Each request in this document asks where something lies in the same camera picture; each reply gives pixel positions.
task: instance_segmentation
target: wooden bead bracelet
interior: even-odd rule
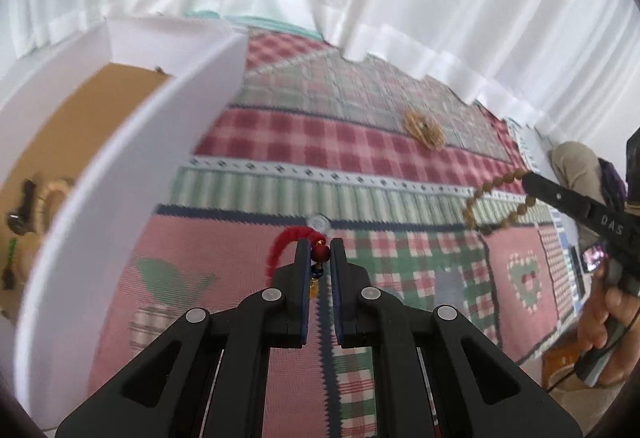
[[[512,183],[514,180],[522,180],[522,178],[529,173],[525,169],[516,169],[510,171],[504,176],[496,176],[492,181],[486,181],[479,189],[476,189],[474,195],[466,199],[466,208],[462,211],[462,217],[465,219],[465,224],[471,230],[479,229],[480,226],[473,216],[472,209],[476,202],[484,196],[485,193],[490,193],[494,187],[500,187],[505,183]],[[515,223],[520,216],[524,216],[527,213],[529,207],[533,207],[536,204],[536,199],[533,196],[527,196],[524,203],[518,205],[515,211],[512,211],[508,216],[500,222],[501,229],[507,229],[511,224]]]

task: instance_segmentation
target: beige pants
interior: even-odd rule
[[[598,157],[590,148],[580,142],[564,142],[549,152],[549,159],[560,185],[605,205],[600,192],[602,170]],[[596,233],[580,224],[578,236],[581,251],[598,239]]]

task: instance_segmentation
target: heart applique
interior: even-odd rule
[[[538,310],[538,301],[542,298],[538,258],[532,251],[529,251],[525,258],[519,254],[512,254],[507,269],[516,297],[529,313],[535,313]]]

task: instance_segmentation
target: human hand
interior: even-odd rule
[[[607,329],[604,322],[609,315],[628,326],[640,307],[640,299],[623,293],[615,287],[605,289],[606,272],[606,264],[603,263],[593,273],[591,294],[584,304],[578,321],[578,344],[584,351],[594,346],[604,348],[607,342]],[[636,320],[616,347],[607,366],[602,370],[598,383],[606,386],[625,380],[636,366],[638,358],[640,358],[640,320]]]

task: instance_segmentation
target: person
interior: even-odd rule
[[[565,142],[550,152],[550,160],[560,185],[575,190],[615,210],[622,208],[629,214],[640,215],[640,153],[627,162],[626,181],[629,191],[620,190],[620,184],[611,174],[612,166],[599,159],[586,145]],[[600,237],[586,227],[578,227],[580,249],[590,247]],[[577,339],[584,352],[603,348],[607,342],[605,321],[615,317],[625,326],[632,323],[640,309],[640,299],[616,287],[605,288],[607,262],[593,273],[591,292],[582,308],[577,325]],[[575,375],[551,392],[578,422],[583,433],[596,424],[618,395],[623,383],[636,367],[640,358],[640,320],[623,337],[594,388],[583,384]]]

